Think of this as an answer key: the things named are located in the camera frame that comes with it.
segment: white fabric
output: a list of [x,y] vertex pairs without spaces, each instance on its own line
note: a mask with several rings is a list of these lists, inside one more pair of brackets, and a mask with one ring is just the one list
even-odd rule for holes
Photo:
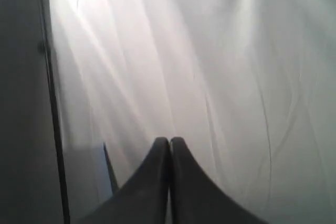
[[50,0],[65,145],[156,136],[271,223],[336,223],[336,0]]

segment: black plastic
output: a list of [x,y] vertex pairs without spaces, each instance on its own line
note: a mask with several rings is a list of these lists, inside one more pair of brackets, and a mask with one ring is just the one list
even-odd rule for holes
[[225,195],[203,172],[185,141],[171,141],[174,224],[265,223]]
[[170,177],[169,143],[159,137],[126,184],[79,224],[164,224]]

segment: sheer curtain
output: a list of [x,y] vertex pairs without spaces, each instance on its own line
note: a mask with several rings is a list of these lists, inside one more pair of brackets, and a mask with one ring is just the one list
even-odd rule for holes
[[336,0],[50,0],[65,148],[156,136],[272,223],[336,222]]

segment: dark wall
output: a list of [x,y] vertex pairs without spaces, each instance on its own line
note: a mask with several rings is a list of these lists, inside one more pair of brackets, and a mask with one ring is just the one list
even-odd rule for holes
[[0,223],[62,223],[37,0],[0,0]]

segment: gray wall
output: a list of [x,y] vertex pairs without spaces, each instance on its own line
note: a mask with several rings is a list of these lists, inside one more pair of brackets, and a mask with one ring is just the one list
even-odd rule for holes
[[62,223],[37,0],[0,0],[0,223]]

